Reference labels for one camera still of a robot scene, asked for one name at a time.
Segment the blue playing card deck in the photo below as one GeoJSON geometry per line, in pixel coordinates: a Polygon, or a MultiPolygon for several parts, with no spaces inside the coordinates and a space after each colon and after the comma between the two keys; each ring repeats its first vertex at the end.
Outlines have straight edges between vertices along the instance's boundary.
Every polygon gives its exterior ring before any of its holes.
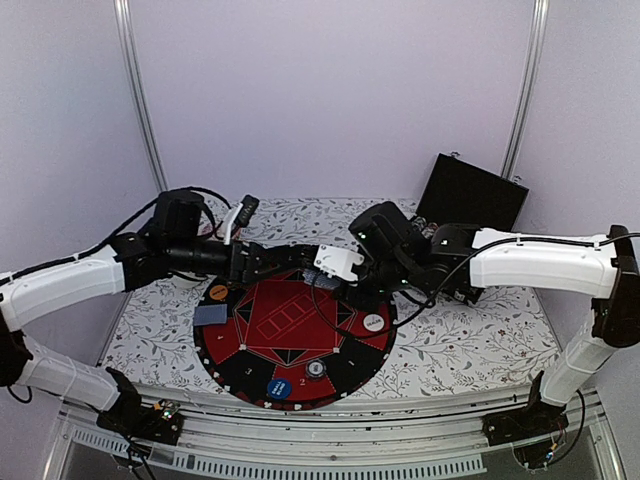
{"type": "Polygon", "coordinates": [[[342,285],[342,281],[339,278],[329,277],[321,271],[315,271],[311,269],[305,269],[303,271],[304,283],[313,286],[314,288],[333,291],[342,285]]]}

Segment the white dealer button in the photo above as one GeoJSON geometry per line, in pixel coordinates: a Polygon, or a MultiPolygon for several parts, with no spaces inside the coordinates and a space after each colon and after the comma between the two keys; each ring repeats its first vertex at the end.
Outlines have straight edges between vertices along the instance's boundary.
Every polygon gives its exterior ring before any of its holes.
{"type": "Polygon", "coordinates": [[[362,326],[367,334],[384,333],[388,328],[387,319],[380,314],[367,314],[362,320],[362,326]]]}

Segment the orange big blind button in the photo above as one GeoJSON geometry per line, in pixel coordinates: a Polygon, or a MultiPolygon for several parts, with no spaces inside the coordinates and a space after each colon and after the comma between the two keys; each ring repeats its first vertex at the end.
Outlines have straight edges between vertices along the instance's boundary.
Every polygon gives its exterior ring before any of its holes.
{"type": "Polygon", "coordinates": [[[213,285],[208,292],[209,298],[214,301],[223,301],[227,298],[229,290],[225,285],[213,285]]]}

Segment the small poker chip stack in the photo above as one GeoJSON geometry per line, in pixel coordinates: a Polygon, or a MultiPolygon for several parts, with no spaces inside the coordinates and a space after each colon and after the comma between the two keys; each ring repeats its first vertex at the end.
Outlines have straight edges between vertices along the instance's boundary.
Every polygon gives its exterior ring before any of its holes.
{"type": "Polygon", "coordinates": [[[310,381],[319,381],[327,374],[327,366],[321,359],[314,359],[305,365],[305,377],[310,381]]]}

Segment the blue small blind button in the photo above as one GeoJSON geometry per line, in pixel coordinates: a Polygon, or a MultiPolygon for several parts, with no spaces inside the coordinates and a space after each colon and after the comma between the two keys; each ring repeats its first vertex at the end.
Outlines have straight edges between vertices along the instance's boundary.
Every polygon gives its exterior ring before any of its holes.
{"type": "Polygon", "coordinates": [[[275,400],[286,400],[292,393],[293,387],[285,378],[274,378],[267,385],[267,396],[275,400]]]}

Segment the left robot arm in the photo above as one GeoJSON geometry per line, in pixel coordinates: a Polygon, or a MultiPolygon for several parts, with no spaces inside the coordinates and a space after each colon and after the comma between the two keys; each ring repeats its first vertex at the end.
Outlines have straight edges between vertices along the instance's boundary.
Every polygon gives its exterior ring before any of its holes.
{"type": "Polygon", "coordinates": [[[165,191],[97,245],[1,277],[1,385],[35,388],[85,403],[128,434],[148,426],[148,412],[126,375],[91,367],[28,337],[31,322],[97,297],[133,292],[171,276],[222,275],[252,284],[311,266],[317,248],[264,248],[236,239],[259,201],[247,195],[217,221],[210,190],[165,191]]]}

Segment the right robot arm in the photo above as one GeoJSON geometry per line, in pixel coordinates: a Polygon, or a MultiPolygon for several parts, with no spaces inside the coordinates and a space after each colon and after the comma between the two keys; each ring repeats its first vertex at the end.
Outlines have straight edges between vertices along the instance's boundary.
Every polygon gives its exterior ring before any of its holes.
{"type": "Polygon", "coordinates": [[[444,224],[427,236],[394,203],[383,202],[349,231],[359,250],[339,261],[339,276],[381,294],[414,288],[428,301],[441,292],[475,301],[488,287],[521,286],[590,297],[589,319],[536,376],[527,404],[486,417],[488,427],[505,422],[539,435],[614,352],[639,342],[639,266],[633,235],[621,225],[591,237],[555,237],[444,224]]]}

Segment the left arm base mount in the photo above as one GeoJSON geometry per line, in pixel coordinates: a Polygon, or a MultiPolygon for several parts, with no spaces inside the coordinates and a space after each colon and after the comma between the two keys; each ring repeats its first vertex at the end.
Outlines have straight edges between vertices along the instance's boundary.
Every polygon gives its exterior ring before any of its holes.
{"type": "Polygon", "coordinates": [[[111,367],[106,371],[115,380],[119,396],[109,410],[98,413],[96,425],[126,439],[175,446],[184,424],[180,404],[161,399],[152,406],[144,406],[141,395],[122,372],[111,367]]]}

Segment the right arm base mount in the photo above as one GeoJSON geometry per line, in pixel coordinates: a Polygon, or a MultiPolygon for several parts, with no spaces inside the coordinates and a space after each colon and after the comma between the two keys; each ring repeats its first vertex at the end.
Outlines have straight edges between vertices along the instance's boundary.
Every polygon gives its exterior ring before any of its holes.
{"type": "Polygon", "coordinates": [[[547,435],[535,444],[516,447],[516,461],[527,470],[547,467],[554,459],[558,441],[551,435],[563,436],[569,426],[565,406],[544,403],[539,395],[531,397],[524,407],[487,414],[482,417],[482,432],[490,446],[503,445],[547,435]]]}

